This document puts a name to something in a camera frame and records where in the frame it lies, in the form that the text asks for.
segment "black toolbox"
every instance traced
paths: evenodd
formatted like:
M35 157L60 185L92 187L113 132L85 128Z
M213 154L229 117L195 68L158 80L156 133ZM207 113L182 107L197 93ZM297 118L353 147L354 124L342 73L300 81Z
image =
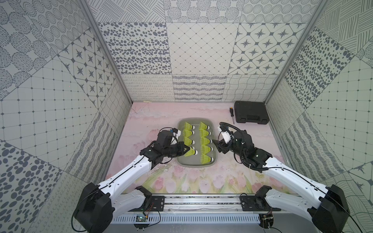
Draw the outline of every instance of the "black toolbox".
M263 102L236 101L234 111L237 123L256 122L265 125L269 122L267 109Z

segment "grid pattern tile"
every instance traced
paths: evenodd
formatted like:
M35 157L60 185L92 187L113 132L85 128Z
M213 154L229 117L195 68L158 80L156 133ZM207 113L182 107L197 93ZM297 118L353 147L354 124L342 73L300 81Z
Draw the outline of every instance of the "grid pattern tile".
M58 57L1 102L0 137L63 168L97 108Z
M99 109L117 135L120 135L131 109L131 103L119 85L114 79L112 88Z
M355 57L307 113L348 168L373 161L373 68Z
M175 75L226 75L235 23L166 23Z

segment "polka dot pattern tile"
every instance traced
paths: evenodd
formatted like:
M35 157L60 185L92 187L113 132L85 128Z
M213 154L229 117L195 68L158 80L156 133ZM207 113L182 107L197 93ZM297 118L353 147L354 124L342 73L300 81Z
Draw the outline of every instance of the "polka dot pattern tile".
M314 28L285 75L295 96L307 108L354 55Z
M0 149L0 225L8 232L26 232L62 170L3 140Z
M100 23L120 73L171 74L165 23Z

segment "black cable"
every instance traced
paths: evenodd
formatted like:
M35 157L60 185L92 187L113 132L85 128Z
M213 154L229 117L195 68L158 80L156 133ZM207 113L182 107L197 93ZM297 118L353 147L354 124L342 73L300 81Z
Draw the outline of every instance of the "black cable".
M232 142L233 142L233 134L231 134L231 132L228 129L227 129L227 132L229 133L229 135L231 137L231 140L228 142L228 144L227 144L226 147L222 146L221 144L218 144L219 148L222 149L222 150L229 150L230 147L231 147L231 145L232 145ZM217 137L217 141L218 142L219 142L219 137L220 137L221 133L222 133L222 131L220 131L219 136Z
M138 164L143 158L145 157L145 155L137 162L137 163L135 163L134 165L136 165L136 164ZM129 169L127 169L127 170L125 170L124 172L122 172L119 176L121 176L121 175L123 175L124 173L126 173L126 171L128 171ZM117 176L117 177L115 177L115 179L114 180L112 180L110 183L109 183L109 185L111 184L111 183L113 183L119 176ZM97 190L97 191L95 191L95 192L93 192L93 193L91 193L91 194L89 194L88 196L86 196L85 198L83 198L83 200L77 205L77 206L80 206L81 205L81 203L84 201L84 200L86 200L89 196L91 196L91 195L93 195L93 194L95 194L95 193L97 193L98 191L100 191L101 189L103 189L103 188L105 188L105 187L107 187L108 185L105 185L104 187L102 187L102 188L100 188L99 190ZM71 228L75 231L75 232L85 232L85 231L87 231L87 230L83 230L83 231L78 231L78 230L76 230L75 228L74 228L74 226L73 226L73 222L72 222L72 220L73 220L73 214L71 215Z
M161 129L159 130L159 132L161 132L162 129L173 129L173 128L172 128L172 127L164 127L164 128L161 128Z
M290 172L296 174L301 179L303 179L304 181L306 181L307 183L309 183L311 186L313 186L315 189L317 189L320 192L322 192L323 194L325 194L325 196L328 196L331 200L333 200L335 203L337 203L346 214L348 214L348 216L354 221L355 225L359 228L360 232L363 233L363 231L361 230L361 228L359 227L359 225L357 224L357 222L355 221L355 219L348 213L348 211L345 208L343 208L343 206L340 203L338 203L334 198L332 198L331 196L329 196L328 194L326 194L324 191L320 190L318 187L314 186L311 182L309 182L308 180L304 179L301 175L297 174L296 172L294 172L292 170L289 170L289 169L286 169L284 167L264 167L264 168L253 168L253 167L250 167L250 169L253 169L254 171L266 171L268 169L273 169L273 168L279 168L279 169L287 170L287 171L290 171Z
M175 135L172 134L172 137L175 138L176 143L178 142L178 139L175 137Z
M236 160L236 162L238 162L237 159L236 159L236 153L235 153L235 152L233 152L233 157L234 157L234 160Z
M239 128L237 128L237 127L234 126L234 125L231 125L231 124L225 123L225 122L220 122L219 125L225 125L225 126L231 127L232 129L237 130L237 131L242 135L242 139L241 139L242 144L245 143L244 133L243 133Z
M154 226L154 225L156 225L156 224L158 224L158 223L160 223L160 221L161 221L161 213L158 211L158 210L156 210L157 212L158 212L158 214L159 214L159 221L157 222L157 223L154 223L154 224L152 224L152 225L149 225L149 226L147 226L147 227L151 227L151 226Z
M275 228L275 227L270 227L269 229L276 229L276 230L278 230L279 232L282 233L282 231L280 231L279 229L277 229L277 228Z
M129 169L131 169L131 168L133 168L136 164L138 164L143 158L145 157L145 155L137 162L137 163L135 163L134 165L132 165ZM121 175L123 175L124 173L126 173L126 171L128 171L129 169L127 169L127 170L125 170L124 172L122 172L119 176L121 176ZM117 177L115 177L114 178L114 180L112 180L110 183L109 183L109 185L111 184L111 183L113 183L119 176L117 176Z
M172 160L172 158L169 160L169 161L167 161L167 162L165 162L165 163L160 163L160 164L167 164L167 163L169 163L170 161Z
M86 200L89 196L91 196L91 195L97 193L98 191L100 191L101 189L103 189L103 188L105 188L105 187L107 187L107 185L105 185L104 187L100 188L99 190L97 190L97 191L95 191L95 192L89 194L89 195L86 196L85 198L83 198L83 200L82 200L81 202L79 202L79 204L77 205L77 207L80 206L81 203L82 203L84 200ZM87 230L77 230L77 229L74 228L74 226L73 226L73 222L72 222L73 217L74 217L74 212L73 212L73 214L71 215L71 228L72 228L75 232L86 232Z

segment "gray tray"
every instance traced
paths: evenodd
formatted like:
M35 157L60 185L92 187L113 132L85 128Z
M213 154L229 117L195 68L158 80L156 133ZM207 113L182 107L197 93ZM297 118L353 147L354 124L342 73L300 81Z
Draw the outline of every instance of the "gray tray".
M206 136L207 139L214 139L215 133L214 133L214 126L211 121L204 119L204 118L186 118L181 121L179 121L178 129L181 131L181 135L179 137L179 140L183 140L183 129L184 129L184 123L188 122L189 124L195 126L195 129L192 129L194 131L194 134L190 135L189 138L191 140L194 140L195 143L193 145L189 145L190 147L194 147L196 151L198 151L198 154L191 155L191 156L179 156L177 157L178 163L183 167L208 167L213 165L216 162L216 147L213 143L207 144L206 146L212 147L214 150L210 151L206 155L214 158L214 161L210 163L201 164L201 141L200 141L200 122L205 123L210 128L207 131L211 132L211 135Z

